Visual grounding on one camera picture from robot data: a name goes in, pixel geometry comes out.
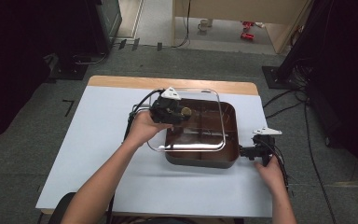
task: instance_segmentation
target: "table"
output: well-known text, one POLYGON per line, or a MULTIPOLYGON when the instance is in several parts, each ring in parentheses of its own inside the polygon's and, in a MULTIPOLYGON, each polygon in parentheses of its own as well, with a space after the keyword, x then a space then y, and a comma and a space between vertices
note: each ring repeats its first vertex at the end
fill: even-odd
MULTIPOLYGON (((173 46, 175 17, 187 17, 188 1, 173 0, 173 46)), ((305 23, 311 5, 312 0, 193 0, 189 17, 264 22, 275 51, 281 53, 297 26, 305 23)))
MULTIPOLYGON (((147 77, 92 77, 76 110, 36 208, 45 214, 77 191, 122 141, 132 105, 156 88, 209 88, 237 111, 240 143, 267 127, 255 84, 147 77)), ((271 217, 268 188, 253 163, 239 158, 228 169, 167 162, 147 144, 133 156, 116 191, 116 215, 271 217)))

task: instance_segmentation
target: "white plastic part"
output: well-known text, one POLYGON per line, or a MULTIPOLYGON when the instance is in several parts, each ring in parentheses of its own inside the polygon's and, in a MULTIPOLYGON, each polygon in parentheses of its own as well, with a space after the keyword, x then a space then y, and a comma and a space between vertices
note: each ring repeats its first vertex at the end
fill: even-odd
POLYGON ((173 87, 169 87, 165 92, 161 94, 161 97, 173 100, 182 99, 182 97, 180 97, 179 93, 173 87))
POLYGON ((258 129, 258 130, 254 130, 255 134, 262 134, 262 135, 268 135, 268 134, 282 134, 281 131, 276 131, 270 128, 262 128, 262 129, 258 129))

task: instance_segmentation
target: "black tape mark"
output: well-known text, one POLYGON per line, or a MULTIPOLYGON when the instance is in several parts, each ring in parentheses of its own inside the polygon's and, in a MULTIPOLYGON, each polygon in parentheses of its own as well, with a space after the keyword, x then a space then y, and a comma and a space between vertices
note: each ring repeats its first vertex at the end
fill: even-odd
POLYGON ((66 111, 65 116, 68 117, 69 112, 71 112, 72 106, 74 105, 75 101, 70 101, 70 100, 62 100, 63 102, 70 102, 71 104, 69 105, 68 111, 66 111))
POLYGON ((158 42, 157 43, 157 51, 161 51, 162 50, 162 43, 158 42))
POLYGON ((127 42, 127 39, 121 40, 120 46, 118 47, 118 49, 124 49, 124 47, 126 46, 126 42, 127 42))
POLYGON ((140 39, 140 38, 135 39, 135 41, 133 42, 132 51, 135 51, 136 49, 138 49, 139 39, 140 39))

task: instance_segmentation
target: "clear plastic lid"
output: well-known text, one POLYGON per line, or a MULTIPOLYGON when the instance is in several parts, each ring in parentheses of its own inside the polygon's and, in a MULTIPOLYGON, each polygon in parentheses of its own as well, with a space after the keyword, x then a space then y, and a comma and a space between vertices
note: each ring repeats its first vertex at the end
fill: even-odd
MULTIPOLYGON (((218 151, 226 144, 219 95, 209 89, 175 88, 178 113, 190 113, 187 120, 156 134, 147 144, 156 151, 218 151)), ((150 97, 154 104, 158 94, 150 97)))

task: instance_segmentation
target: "hand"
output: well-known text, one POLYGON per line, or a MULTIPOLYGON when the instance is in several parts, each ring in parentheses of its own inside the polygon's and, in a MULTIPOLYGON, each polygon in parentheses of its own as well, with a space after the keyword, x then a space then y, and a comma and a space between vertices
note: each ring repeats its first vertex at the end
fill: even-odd
POLYGON ((140 111, 132 122, 125 142, 131 142, 140 147, 159 131, 171 127, 171 124, 155 123, 150 117, 150 111, 140 111))
POLYGON ((272 156, 266 167, 255 162, 255 168, 258 173, 260 173, 261 178, 263 178, 271 193, 277 193, 280 192, 280 190, 285 189, 281 167, 275 156, 272 156))

